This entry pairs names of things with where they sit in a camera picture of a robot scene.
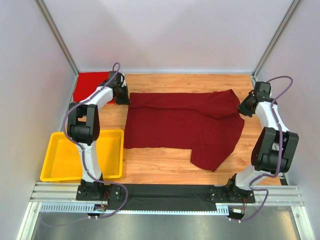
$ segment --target gray floor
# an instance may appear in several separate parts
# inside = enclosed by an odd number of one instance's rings
[[[257,208],[247,207],[247,216]],[[83,213],[40,213],[50,225],[85,217]],[[230,222],[223,216],[116,214],[63,227],[37,222],[33,240],[295,240],[300,239],[290,207],[265,206],[253,220]]]

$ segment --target wooden tabletop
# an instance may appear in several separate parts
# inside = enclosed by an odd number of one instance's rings
[[[126,74],[130,93],[208,93],[233,89],[242,101],[253,89],[247,74]],[[101,129],[125,129],[128,106],[106,105],[99,112]],[[257,116],[241,116],[244,128],[233,153],[215,172],[190,162],[191,150],[175,148],[124,149],[123,174],[113,179],[127,184],[215,184],[224,185],[251,162],[251,152],[262,127]],[[263,185],[280,185],[267,178]]]

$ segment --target cable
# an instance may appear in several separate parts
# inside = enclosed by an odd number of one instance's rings
[[[120,186],[122,188],[124,188],[125,190],[125,198],[124,198],[124,201],[123,203],[121,204],[121,206],[119,208],[117,208],[116,210],[114,210],[113,212],[109,213],[109,214],[105,214],[105,215],[102,215],[102,216],[98,216],[97,218],[98,219],[105,219],[105,218],[108,218],[108,217],[111,217],[113,215],[115,215],[117,212],[119,212],[123,206],[127,203],[127,200],[128,200],[128,195],[129,195],[129,192],[128,192],[128,189],[125,185],[121,184],[121,183],[117,183],[117,182],[113,182],[113,181],[103,181],[103,180],[99,180],[99,179],[96,179],[94,176],[91,175],[91,173],[89,172],[88,168],[87,168],[87,165],[86,165],[86,160],[85,160],[85,149],[84,147],[79,144],[78,142],[74,141],[67,133],[66,131],[66,121],[67,121],[67,118],[68,116],[70,115],[70,113],[75,110],[76,108],[80,107],[81,105],[91,101],[98,93],[100,93],[104,88],[106,88],[109,83],[117,76],[119,70],[120,70],[120,63],[119,62],[116,62],[113,67],[112,67],[112,70],[114,71],[115,70],[115,66],[118,65],[118,68],[117,70],[115,71],[115,74],[98,90],[96,91],[91,97],[89,97],[88,99],[84,100],[84,101],[80,101],[79,103],[77,103],[75,106],[73,106],[72,108],[70,108],[67,113],[65,114],[63,120],[62,120],[62,131],[64,133],[64,135],[66,136],[66,138],[68,140],[70,140],[72,143],[78,145],[80,148],[81,148],[81,155],[82,155],[82,164],[83,164],[83,168],[84,170],[86,171],[86,173],[88,174],[88,176],[93,179],[94,181],[98,182],[98,183],[102,183],[102,184],[113,184],[113,185],[117,185],[117,186]],[[64,224],[58,224],[58,225],[50,225],[50,224],[47,224],[45,222],[42,221],[42,218],[40,218],[40,222],[46,226],[46,227],[51,227],[51,228],[58,228],[58,227],[63,227],[63,226],[66,226],[66,225],[69,225],[69,224],[74,224],[74,223],[77,223],[77,222],[80,222],[82,220],[86,220],[88,219],[88,217],[83,217],[83,218],[80,218],[80,219],[77,219],[77,220],[74,220],[72,222],[68,222],[68,223],[64,223]]]
[[[284,76],[277,76],[277,77],[271,78],[271,79],[269,79],[268,81],[266,81],[267,83],[269,83],[269,82],[271,82],[271,81],[273,81],[273,80],[282,79],[282,78],[289,79],[289,80],[290,80],[290,83],[289,83],[289,85],[288,85],[278,96],[275,97],[275,99],[273,99],[273,101],[271,102],[271,106],[270,106],[272,115],[273,115],[273,117],[274,117],[274,119],[275,119],[275,121],[276,121],[276,124],[278,125],[279,133],[280,133],[280,134],[279,134],[278,162],[277,162],[277,165],[276,165],[276,171],[275,171],[274,175],[264,173],[264,174],[262,174],[262,175],[260,175],[260,176],[257,176],[257,177],[255,177],[255,178],[249,183],[249,187],[250,187],[250,189],[251,189],[252,191],[265,191],[266,194],[265,194],[265,197],[264,197],[264,199],[263,199],[260,207],[258,208],[258,210],[257,210],[252,216],[250,216],[250,217],[248,217],[248,218],[246,218],[246,219],[241,220],[241,222],[247,222],[247,221],[253,219],[253,218],[261,211],[261,209],[262,209],[262,207],[265,205],[265,203],[266,203],[266,201],[267,201],[267,198],[268,198],[268,195],[269,195],[269,190],[268,190],[268,189],[266,189],[266,188],[263,188],[263,189],[261,189],[261,188],[254,188],[254,187],[252,187],[252,184],[253,184],[255,181],[257,181],[257,180],[259,180],[260,178],[262,178],[262,177],[276,178],[276,177],[278,176],[279,172],[280,172],[281,159],[282,159],[282,151],[283,151],[283,135],[282,135],[282,127],[281,127],[281,124],[279,123],[278,116],[277,116],[276,111],[275,111],[275,109],[274,109],[273,107],[274,107],[275,102],[276,102],[283,94],[285,94],[285,92],[287,92],[287,91],[289,90],[289,88],[291,88],[292,84],[294,83],[294,79],[293,79],[292,77],[290,77],[290,76],[284,75]]]

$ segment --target white backdrop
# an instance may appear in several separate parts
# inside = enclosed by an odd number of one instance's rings
[[[294,78],[291,89],[279,101],[286,126],[299,134],[299,143],[288,180],[298,185],[316,239],[320,239],[320,1],[304,0],[258,75],[265,81],[280,75]],[[272,94],[280,93],[289,80],[272,82]]]
[[[45,0],[81,72],[252,72],[292,0]]]
[[[32,0],[0,0],[0,239],[16,239],[75,84]]]

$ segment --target yellow bin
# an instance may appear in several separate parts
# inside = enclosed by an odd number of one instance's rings
[[[124,131],[122,129],[101,130],[96,142],[98,163],[103,179],[122,176]],[[80,181],[82,164],[77,147],[63,132],[51,135],[46,151],[40,179],[43,182]]]

